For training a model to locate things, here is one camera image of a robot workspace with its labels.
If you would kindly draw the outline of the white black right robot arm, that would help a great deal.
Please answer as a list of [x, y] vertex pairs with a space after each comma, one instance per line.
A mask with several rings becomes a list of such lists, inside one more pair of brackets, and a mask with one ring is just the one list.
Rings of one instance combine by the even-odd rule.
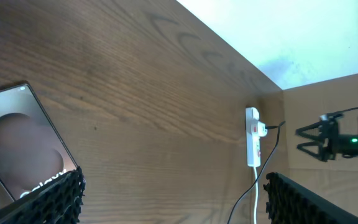
[[297, 129], [297, 136], [310, 140], [298, 144], [297, 149], [322, 162], [335, 160], [338, 154], [345, 159], [358, 157], [358, 134], [341, 134], [339, 131], [337, 120], [348, 111], [324, 114], [317, 123]]

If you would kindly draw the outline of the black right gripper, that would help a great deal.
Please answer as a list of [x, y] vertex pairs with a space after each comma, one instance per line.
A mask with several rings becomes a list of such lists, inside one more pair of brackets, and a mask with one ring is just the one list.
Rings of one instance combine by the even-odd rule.
[[324, 139], [321, 142], [305, 142], [297, 145], [297, 149], [307, 155], [327, 162], [335, 160], [339, 149], [339, 123], [342, 113], [329, 113], [320, 116], [320, 121], [311, 125], [299, 128], [295, 134], [307, 139]]

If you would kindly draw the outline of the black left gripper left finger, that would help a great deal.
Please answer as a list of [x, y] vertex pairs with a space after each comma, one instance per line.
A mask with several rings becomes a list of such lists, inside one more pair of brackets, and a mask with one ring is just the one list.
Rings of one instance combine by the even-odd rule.
[[0, 224], [77, 224], [85, 186], [77, 167], [0, 209]]

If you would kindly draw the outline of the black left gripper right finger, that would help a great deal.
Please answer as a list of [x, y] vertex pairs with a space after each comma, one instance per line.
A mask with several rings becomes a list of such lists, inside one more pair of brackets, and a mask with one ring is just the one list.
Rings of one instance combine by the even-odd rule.
[[272, 223], [358, 224], [358, 174], [293, 172], [266, 175], [266, 212]]

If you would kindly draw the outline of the gold Galaxy smartphone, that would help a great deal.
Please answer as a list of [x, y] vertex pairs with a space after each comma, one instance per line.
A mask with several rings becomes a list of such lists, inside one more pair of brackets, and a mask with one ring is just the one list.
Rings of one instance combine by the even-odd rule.
[[29, 84], [0, 90], [0, 183], [13, 200], [77, 163]]

